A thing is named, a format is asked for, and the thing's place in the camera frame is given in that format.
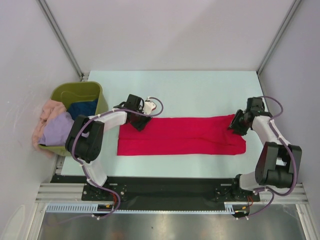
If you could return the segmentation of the red t shirt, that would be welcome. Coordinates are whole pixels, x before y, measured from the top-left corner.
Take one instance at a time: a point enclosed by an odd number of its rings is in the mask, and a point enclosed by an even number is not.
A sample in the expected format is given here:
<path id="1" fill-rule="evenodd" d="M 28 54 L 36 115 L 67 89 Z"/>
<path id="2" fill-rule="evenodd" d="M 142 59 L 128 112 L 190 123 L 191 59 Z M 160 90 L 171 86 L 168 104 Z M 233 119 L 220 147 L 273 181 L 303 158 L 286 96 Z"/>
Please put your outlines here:
<path id="1" fill-rule="evenodd" d="M 241 155 L 246 141 L 229 129 L 233 115 L 153 118 L 142 131 L 120 126 L 118 156 Z"/>

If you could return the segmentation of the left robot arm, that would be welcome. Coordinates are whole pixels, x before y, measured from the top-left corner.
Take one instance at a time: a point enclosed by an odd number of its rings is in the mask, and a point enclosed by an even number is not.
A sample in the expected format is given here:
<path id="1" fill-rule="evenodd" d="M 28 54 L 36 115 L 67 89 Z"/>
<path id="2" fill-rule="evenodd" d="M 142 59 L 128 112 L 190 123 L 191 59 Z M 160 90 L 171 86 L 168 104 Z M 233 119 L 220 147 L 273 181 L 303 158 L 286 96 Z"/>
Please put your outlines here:
<path id="1" fill-rule="evenodd" d="M 157 108 L 150 97 L 146 100 L 130 94 L 126 101 L 111 110 L 92 116 L 77 116 L 67 137 L 65 148 L 80 163 L 87 182 L 94 186 L 93 194 L 100 200 L 110 196 L 111 188 L 105 184 L 107 174 L 100 160 L 104 133 L 115 127 L 131 124 L 142 131 Z"/>

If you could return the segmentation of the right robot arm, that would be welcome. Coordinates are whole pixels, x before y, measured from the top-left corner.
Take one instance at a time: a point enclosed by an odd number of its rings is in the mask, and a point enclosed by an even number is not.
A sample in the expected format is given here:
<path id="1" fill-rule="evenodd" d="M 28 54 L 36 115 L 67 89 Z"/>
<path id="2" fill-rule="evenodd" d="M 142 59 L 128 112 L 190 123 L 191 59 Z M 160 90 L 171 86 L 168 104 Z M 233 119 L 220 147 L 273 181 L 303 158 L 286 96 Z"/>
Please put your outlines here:
<path id="1" fill-rule="evenodd" d="M 246 108 L 239 109 L 228 129 L 233 134 L 245 136 L 254 131 L 263 145 L 255 170 L 236 176 L 237 184 L 230 188 L 231 196 L 242 201 L 253 194 L 270 192 L 288 196 L 296 187 L 302 158 L 302 148 L 291 144 L 281 134 L 275 123 L 276 116 L 266 111 L 264 96 L 247 99 Z"/>

